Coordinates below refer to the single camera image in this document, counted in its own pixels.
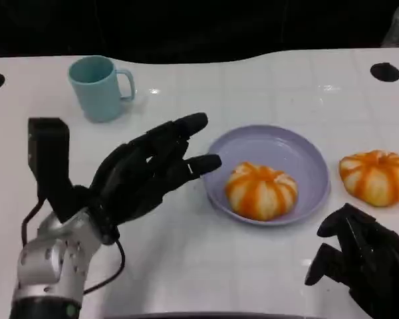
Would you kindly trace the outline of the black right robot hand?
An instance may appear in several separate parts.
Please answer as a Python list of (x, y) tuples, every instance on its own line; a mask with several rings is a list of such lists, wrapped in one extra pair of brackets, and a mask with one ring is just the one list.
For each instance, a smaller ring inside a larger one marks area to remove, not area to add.
[(327, 216), (317, 235), (336, 236), (340, 249), (323, 243), (305, 284), (327, 276), (347, 286), (371, 318), (399, 318), (399, 235), (349, 203)]

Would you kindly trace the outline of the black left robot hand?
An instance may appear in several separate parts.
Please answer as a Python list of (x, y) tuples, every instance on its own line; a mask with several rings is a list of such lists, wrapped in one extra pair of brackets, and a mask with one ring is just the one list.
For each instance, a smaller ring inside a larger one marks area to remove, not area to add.
[(102, 242), (119, 239), (117, 227), (159, 206), (164, 196), (222, 165), (217, 154), (186, 158), (190, 138), (208, 124), (203, 112), (163, 123), (118, 146), (97, 169), (88, 208)]

